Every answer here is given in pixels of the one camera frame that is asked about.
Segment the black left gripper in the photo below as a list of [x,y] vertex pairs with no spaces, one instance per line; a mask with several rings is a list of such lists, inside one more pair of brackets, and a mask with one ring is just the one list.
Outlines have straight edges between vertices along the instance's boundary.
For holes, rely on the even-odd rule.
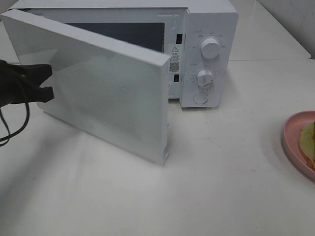
[[[37,86],[22,86],[20,76]],[[46,103],[54,99],[52,87],[40,88],[50,76],[52,67],[49,64],[21,65],[9,64],[0,60],[0,106],[32,102]]]

